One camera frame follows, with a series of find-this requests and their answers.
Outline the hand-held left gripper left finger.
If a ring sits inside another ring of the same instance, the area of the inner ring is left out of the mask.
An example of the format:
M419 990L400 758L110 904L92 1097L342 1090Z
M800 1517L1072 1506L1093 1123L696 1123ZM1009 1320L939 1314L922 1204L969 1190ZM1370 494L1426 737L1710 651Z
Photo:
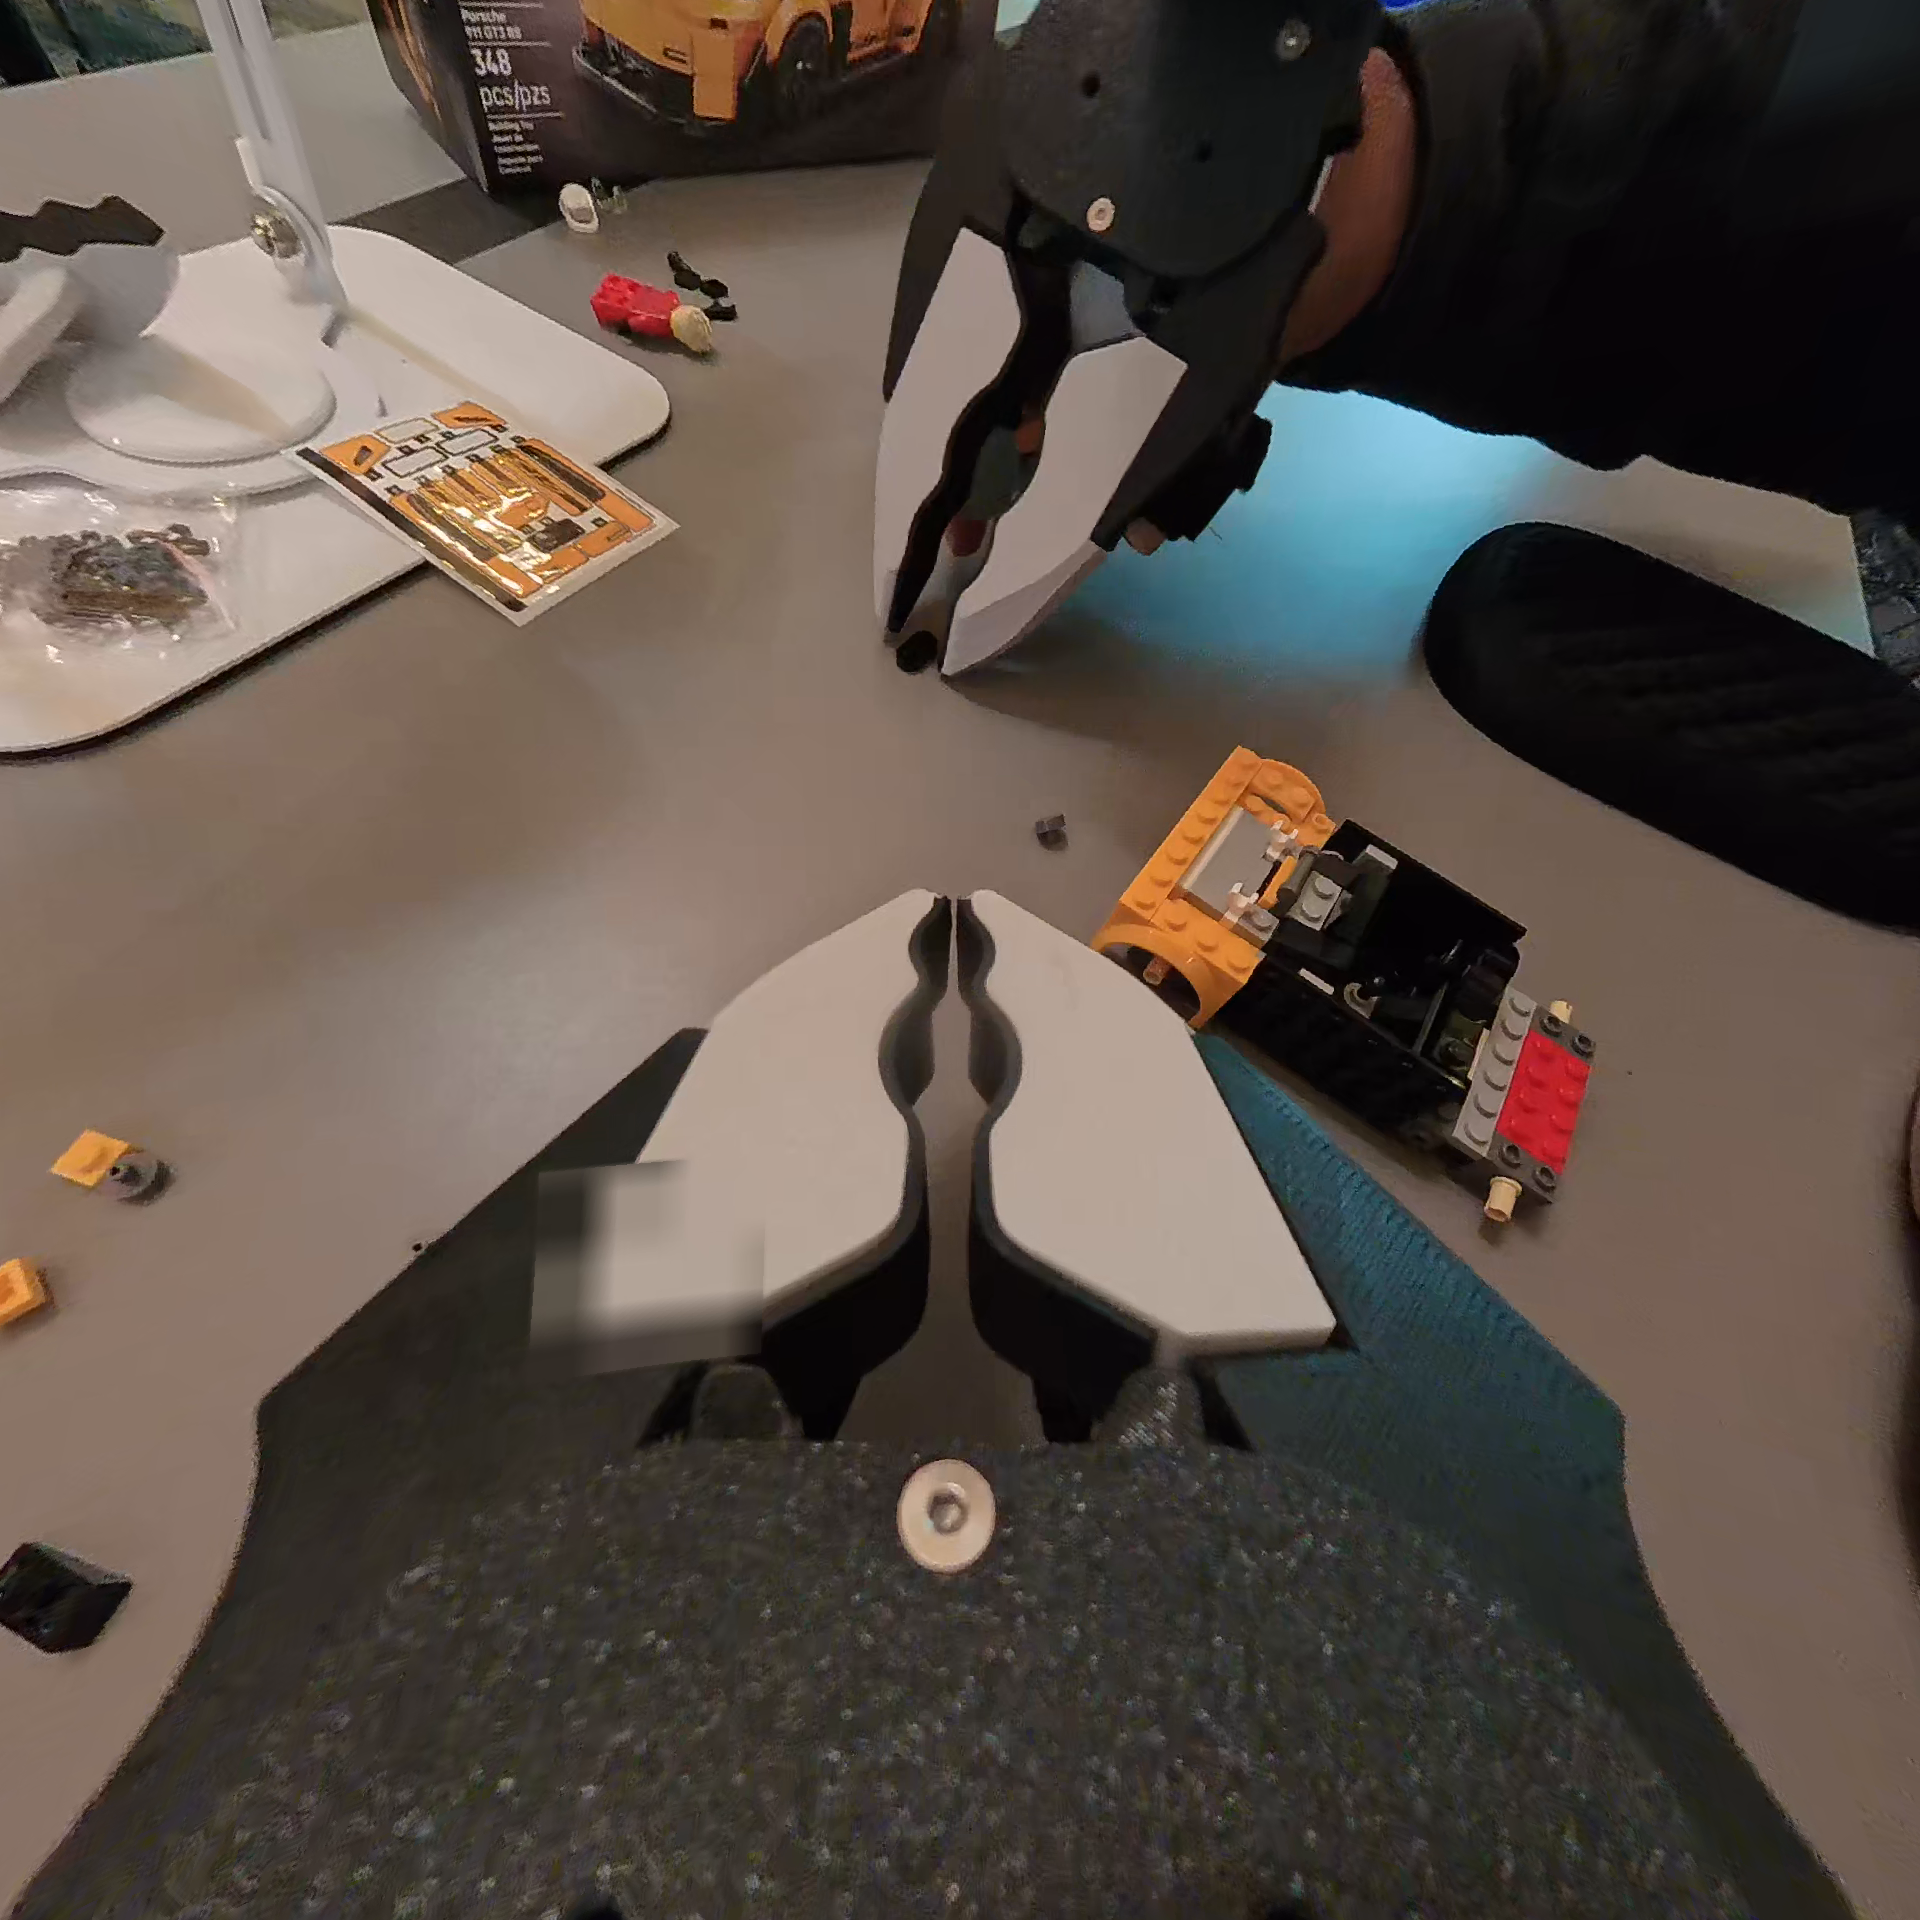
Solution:
M810 1440L926 1314L949 963L922 888L800 950L716 1016L637 1156L634 1328L754 1361Z

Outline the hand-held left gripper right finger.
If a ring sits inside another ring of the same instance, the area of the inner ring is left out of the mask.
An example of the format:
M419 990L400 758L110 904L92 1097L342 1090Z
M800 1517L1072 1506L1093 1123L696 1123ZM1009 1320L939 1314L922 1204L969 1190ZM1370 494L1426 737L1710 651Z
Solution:
M1079 1444L1129 1380L1320 1356L1337 1313L1184 1020L1013 901L954 908L969 1077L969 1306Z

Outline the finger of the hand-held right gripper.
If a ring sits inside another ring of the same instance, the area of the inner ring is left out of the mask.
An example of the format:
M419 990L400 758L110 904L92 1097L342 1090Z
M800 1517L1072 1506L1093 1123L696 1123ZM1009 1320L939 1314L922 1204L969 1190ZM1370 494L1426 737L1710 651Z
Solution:
M1042 411L1037 470L949 618L944 680L1000 661L1102 564L1116 538L1096 530L1183 376L1184 363L1154 344L1104 344L1064 360Z
M960 228L880 417L874 598L899 634L932 578L949 521L972 493L994 400L1022 334L1009 254Z

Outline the orange black lego car body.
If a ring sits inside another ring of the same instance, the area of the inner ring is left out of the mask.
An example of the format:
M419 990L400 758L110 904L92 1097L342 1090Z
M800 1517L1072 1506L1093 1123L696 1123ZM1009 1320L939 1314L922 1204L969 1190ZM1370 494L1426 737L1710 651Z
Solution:
M1284 836L1260 907L1096 928L1092 950L1476 1190L1504 1227L1564 1186L1596 1067L1572 1004L1520 990L1522 927L1357 820Z

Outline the orange lego wheel arch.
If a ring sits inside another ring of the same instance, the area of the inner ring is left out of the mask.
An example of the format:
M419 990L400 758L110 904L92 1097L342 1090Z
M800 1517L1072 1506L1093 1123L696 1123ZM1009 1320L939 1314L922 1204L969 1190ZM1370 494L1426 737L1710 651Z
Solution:
M1337 827L1312 777L1292 764L1260 758L1252 748L1233 748L1220 766L1213 786L1244 813L1283 823L1314 843L1322 843Z

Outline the person's right forearm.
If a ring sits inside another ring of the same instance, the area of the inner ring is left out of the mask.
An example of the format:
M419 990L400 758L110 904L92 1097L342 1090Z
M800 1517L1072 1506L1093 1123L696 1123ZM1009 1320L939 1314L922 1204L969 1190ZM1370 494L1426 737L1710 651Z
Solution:
M1280 370L1916 527L1916 6L1416 4L1396 268Z

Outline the red lego figure part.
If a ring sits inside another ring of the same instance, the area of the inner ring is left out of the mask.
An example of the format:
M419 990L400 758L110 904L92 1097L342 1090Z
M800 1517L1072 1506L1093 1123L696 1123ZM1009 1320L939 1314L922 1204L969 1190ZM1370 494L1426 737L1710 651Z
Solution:
M587 298L587 313L599 330L643 344L673 344L686 354L707 357L713 330L702 313L682 307L673 290L660 290L634 277L604 274Z

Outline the black lego set box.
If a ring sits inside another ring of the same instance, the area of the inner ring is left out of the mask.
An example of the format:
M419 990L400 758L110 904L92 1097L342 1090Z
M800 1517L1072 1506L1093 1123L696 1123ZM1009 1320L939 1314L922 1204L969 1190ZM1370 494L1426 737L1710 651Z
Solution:
M492 197L922 158L997 4L367 4Z

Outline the orange lego sticker sheet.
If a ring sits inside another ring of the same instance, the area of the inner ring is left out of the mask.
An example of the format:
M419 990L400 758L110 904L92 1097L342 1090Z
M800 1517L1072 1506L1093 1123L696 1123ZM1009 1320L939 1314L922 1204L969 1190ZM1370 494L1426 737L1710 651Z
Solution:
M477 400L313 437L284 458L514 627L679 530L602 470Z

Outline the person's right hand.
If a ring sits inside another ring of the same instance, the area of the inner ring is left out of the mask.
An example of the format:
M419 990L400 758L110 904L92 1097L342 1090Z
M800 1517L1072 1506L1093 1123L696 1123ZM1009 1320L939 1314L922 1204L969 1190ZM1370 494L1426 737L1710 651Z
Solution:
M1359 70L1359 137L1329 166L1314 221L1326 247L1280 338L1280 370L1346 331L1396 268L1419 181L1419 110L1399 64L1374 48Z

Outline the black textured wrist rest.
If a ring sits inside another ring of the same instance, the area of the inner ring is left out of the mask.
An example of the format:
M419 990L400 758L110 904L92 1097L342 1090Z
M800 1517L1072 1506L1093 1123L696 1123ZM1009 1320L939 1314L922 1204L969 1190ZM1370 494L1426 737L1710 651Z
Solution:
M1916 931L1916 688L1879 661L1556 523L1470 543L1423 657L1533 773L1796 901Z

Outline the clear bag of small parts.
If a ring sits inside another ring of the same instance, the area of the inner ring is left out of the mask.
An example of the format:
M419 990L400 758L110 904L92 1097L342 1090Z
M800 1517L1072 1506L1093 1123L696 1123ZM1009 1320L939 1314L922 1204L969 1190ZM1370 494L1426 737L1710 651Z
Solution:
M242 510L227 494L3 483L3 654L164 657L232 641L239 556Z

